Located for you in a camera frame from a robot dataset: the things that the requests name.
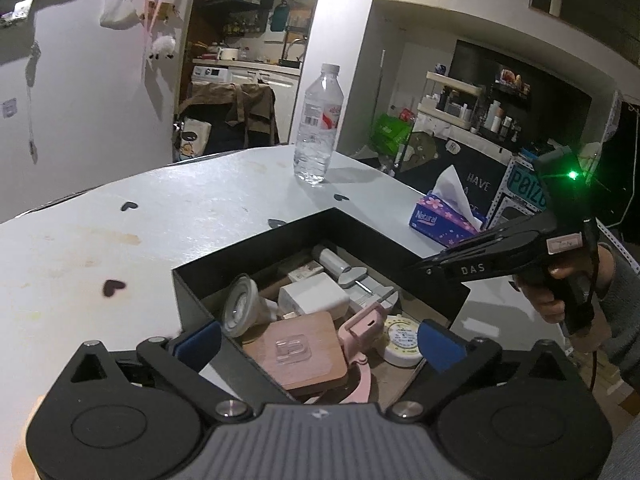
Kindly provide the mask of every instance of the pink plastic device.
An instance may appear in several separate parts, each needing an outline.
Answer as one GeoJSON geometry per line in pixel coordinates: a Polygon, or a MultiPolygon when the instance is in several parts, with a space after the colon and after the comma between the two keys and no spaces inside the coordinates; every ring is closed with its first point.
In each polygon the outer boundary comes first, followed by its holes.
{"type": "Polygon", "coordinates": [[[385,309],[379,303],[373,303],[348,319],[338,329],[338,339],[347,364],[356,365],[360,371],[358,386],[340,402],[341,404],[369,401],[371,368],[363,352],[367,351],[384,332],[385,319],[385,309]]]}

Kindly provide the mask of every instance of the white power adapter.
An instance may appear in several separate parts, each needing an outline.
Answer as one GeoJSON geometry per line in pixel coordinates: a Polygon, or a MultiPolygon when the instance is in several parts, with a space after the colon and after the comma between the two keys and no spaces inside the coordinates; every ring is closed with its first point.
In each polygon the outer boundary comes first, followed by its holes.
{"type": "Polygon", "coordinates": [[[349,296],[325,272],[285,285],[278,295],[278,306],[290,312],[313,314],[324,310],[338,319],[347,313],[349,296]]]}

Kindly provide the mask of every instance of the plush toy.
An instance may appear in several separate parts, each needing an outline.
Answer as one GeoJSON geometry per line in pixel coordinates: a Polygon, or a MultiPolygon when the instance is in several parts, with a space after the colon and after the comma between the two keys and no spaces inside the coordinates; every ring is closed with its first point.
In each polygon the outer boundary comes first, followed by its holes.
{"type": "Polygon", "coordinates": [[[160,56],[167,56],[169,59],[174,58],[175,38],[172,36],[159,36],[151,44],[151,54],[149,59],[160,59],[160,56]]]}

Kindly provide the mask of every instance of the pink flower print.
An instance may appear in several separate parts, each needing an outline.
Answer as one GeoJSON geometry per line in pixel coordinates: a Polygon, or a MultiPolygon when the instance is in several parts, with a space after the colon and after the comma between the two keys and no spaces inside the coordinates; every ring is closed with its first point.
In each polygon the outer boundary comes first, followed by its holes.
{"type": "Polygon", "coordinates": [[[430,207],[431,207],[431,208],[433,208],[433,209],[438,209],[438,208],[444,207],[444,206],[442,205],[442,202],[441,202],[439,199],[434,198],[434,197],[432,197],[432,196],[430,196],[430,197],[427,199],[426,205],[427,205],[427,206],[430,206],[430,207]]]}

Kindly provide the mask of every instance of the teal license plate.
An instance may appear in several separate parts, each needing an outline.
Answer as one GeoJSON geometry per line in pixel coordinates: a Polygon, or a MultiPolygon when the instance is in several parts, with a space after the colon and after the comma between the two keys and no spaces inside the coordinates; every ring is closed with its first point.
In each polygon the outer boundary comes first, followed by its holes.
{"type": "Polygon", "coordinates": [[[546,209],[545,196],[542,193],[540,182],[535,174],[526,168],[514,166],[507,188],[516,196],[519,196],[525,202],[537,207],[540,210],[546,209]]]}

